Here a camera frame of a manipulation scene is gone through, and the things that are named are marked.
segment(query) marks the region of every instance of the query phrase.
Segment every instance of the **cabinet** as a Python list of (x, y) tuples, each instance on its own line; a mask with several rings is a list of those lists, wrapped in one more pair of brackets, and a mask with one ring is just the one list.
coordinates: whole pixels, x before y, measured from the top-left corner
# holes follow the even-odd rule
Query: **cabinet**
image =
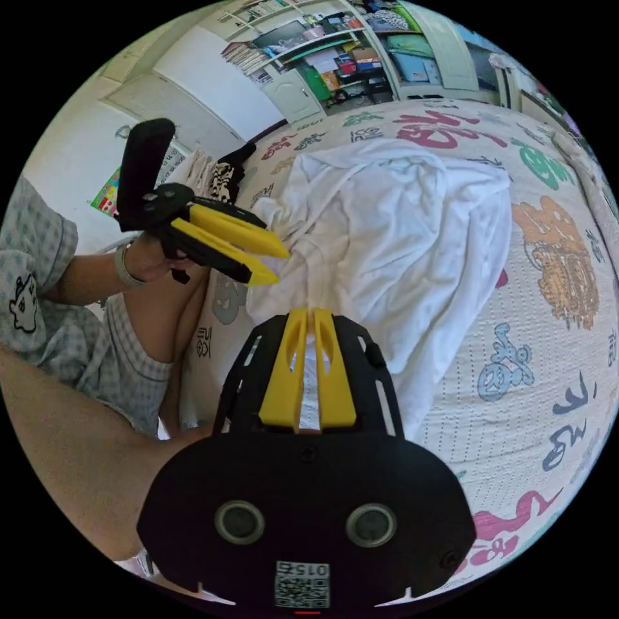
[(475, 64), (453, 22), (409, 2), (402, 2), (411, 17), (419, 24), (434, 51), (446, 90), (479, 90)]
[(320, 101), (296, 70), (276, 75), (262, 91), (290, 124), (309, 117), (326, 116)]

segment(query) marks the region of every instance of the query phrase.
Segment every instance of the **colorful poster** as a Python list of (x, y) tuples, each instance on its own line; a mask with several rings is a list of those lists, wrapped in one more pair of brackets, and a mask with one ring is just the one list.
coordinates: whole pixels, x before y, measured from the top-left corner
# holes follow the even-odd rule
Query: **colorful poster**
[(101, 211), (110, 217), (116, 212), (116, 193), (118, 191), (118, 179), (121, 175), (121, 169), (118, 168), (110, 177), (110, 180), (103, 186), (103, 189), (97, 194), (97, 197), (90, 203), (91, 206)]

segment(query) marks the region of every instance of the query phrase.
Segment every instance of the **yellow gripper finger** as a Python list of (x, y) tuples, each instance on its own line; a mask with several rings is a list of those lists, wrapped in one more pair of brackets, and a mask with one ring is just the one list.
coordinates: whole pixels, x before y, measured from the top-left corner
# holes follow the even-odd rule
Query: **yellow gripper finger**
[(190, 224), (188, 221), (180, 218), (172, 221), (172, 227), (187, 234), (191, 238), (212, 247), (223, 255), (244, 264), (251, 271), (251, 279), (247, 283), (248, 286), (269, 286), (271, 284), (276, 284), (279, 281), (278, 276), (263, 265), (258, 258), (245, 253), (243, 250), (240, 250), (234, 245), (223, 241), (214, 234), (211, 234), (202, 228), (198, 228), (196, 225)]
[(220, 213), (201, 204), (192, 204), (191, 223), (224, 241), (239, 245), (247, 251), (263, 256), (288, 258), (288, 250), (270, 230), (259, 228), (226, 213)]
[(293, 309), (288, 314), (260, 408), (260, 421), (267, 426), (288, 427), (299, 432), (307, 337), (308, 311)]
[(331, 312), (315, 309), (313, 329), (316, 337), (320, 429), (354, 426), (357, 414)]

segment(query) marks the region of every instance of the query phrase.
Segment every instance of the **bedsheet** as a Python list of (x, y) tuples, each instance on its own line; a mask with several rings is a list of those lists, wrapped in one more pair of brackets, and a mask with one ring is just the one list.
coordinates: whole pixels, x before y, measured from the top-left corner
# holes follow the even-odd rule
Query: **bedsheet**
[[(285, 127), (245, 166), (237, 205), (249, 210), (260, 196), (280, 194), (299, 153), (377, 137), (510, 175), (506, 266), (415, 438), (459, 477), (478, 534), (457, 573), (430, 595), (484, 576), (533, 544), (579, 490), (616, 417), (619, 282), (578, 176), (552, 136), (548, 125), (488, 104), (398, 101)], [(184, 427), (214, 418), (253, 327), (246, 294), (212, 273), (184, 365)], [(397, 602), (410, 601), (402, 594)]]

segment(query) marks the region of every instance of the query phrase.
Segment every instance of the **white cabinet door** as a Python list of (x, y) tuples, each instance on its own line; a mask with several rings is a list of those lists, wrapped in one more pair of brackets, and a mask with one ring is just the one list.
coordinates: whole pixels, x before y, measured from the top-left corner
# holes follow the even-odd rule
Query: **white cabinet door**
[(262, 92), (273, 101), (290, 124), (316, 114), (326, 116), (320, 101), (295, 70), (277, 75), (273, 78), (273, 82), (262, 89)]
[(177, 140), (191, 152), (199, 148), (219, 159), (243, 144), (230, 127), (199, 101), (160, 75), (141, 75), (105, 101), (141, 121), (169, 118), (176, 125)]
[(410, 2), (402, 6), (419, 24), (436, 56), (443, 88), (446, 90), (479, 90), (475, 64), (468, 47), (453, 22)]

